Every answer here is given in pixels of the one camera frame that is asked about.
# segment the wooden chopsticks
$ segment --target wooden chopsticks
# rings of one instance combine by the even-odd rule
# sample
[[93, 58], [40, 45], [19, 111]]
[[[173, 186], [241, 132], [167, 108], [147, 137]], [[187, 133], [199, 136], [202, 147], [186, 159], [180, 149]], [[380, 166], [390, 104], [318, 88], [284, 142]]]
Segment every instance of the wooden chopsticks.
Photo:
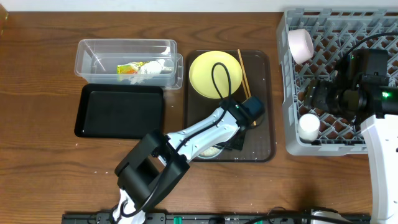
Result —
[[242, 86], [243, 86], [244, 94], [246, 95], [246, 99], [248, 99], [249, 97], [251, 97], [251, 92], [250, 92], [250, 88], [249, 88], [248, 78], [246, 77], [246, 72], [244, 70], [241, 50], [239, 50], [239, 49], [238, 49], [238, 55], [239, 55], [239, 61], [241, 62], [241, 67], [242, 67], [242, 72], [243, 72]]

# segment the green light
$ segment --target green light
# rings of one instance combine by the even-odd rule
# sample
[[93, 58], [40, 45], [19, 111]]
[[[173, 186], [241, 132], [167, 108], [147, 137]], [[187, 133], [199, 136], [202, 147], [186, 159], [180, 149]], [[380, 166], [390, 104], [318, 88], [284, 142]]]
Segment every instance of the green light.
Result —
[[381, 94], [382, 94], [382, 95], [383, 95], [383, 97], [385, 97], [385, 98], [387, 98], [387, 97], [389, 97], [389, 96], [390, 96], [390, 93], [388, 93], [388, 92], [382, 92]]

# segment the green connector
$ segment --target green connector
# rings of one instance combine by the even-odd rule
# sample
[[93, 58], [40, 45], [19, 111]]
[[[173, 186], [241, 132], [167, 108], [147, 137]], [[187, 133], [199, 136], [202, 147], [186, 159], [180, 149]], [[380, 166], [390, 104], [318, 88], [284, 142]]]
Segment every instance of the green connector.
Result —
[[174, 217], [174, 224], [182, 224], [182, 218], [181, 217]]

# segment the brown tray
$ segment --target brown tray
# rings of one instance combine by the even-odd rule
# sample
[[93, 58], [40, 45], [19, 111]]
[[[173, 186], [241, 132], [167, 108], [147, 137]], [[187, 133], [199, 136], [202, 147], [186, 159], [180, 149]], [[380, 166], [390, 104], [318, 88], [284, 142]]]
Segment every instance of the brown tray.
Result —
[[[185, 71], [185, 103], [184, 103], [184, 126], [185, 128], [207, 118], [217, 109], [220, 100], [209, 99], [201, 96], [192, 87], [189, 81], [189, 68], [193, 61], [201, 54], [209, 50], [196, 50], [187, 58]], [[239, 61], [237, 50], [223, 50], [231, 54]], [[271, 97], [271, 74], [269, 70], [269, 59], [260, 50], [241, 50], [242, 60], [251, 94], [257, 96], [265, 105], [265, 114], [259, 118], [256, 129], [246, 132], [242, 150], [223, 150], [214, 159], [195, 159], [197, 162], [267, 162], [275, 156], [275, 133], [272, 115]], [[232, 95], [233, 99], [243, 102], [243, 86]]]

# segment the white bowl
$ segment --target white bowl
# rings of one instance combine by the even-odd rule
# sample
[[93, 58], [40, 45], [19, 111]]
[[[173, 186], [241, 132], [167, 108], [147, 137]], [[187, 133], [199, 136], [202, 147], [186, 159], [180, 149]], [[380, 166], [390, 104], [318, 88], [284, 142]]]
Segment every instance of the white bowl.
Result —
[[301, 64], [312, 58], [312, 39], [305, 29], [290, 30], [289, 33], [287, 33], [287, 41], [293, 59], [297, 64]]
[[213, 153], [211, 153], [211, 154], [209, 154], [209, 155], [203, 155], [204, 153], [206, 153], [206, 151], [204, 151], [204, 152], [203, 152], [202, 154], [200, 154], [198, 157], [199, 157], [200, 159], [214, 159], [214, 158], [216, 158], [218, 155], [220, 155], [221, 152], [223, 152], [222, 149], [217, 149], [217, 150], [215, 150], [215, 149], [217, 149], [217, 148], [214, 147], [214, 146], [211, 146], [211, 147], [208, 148], [206, 151], [212, 150]]

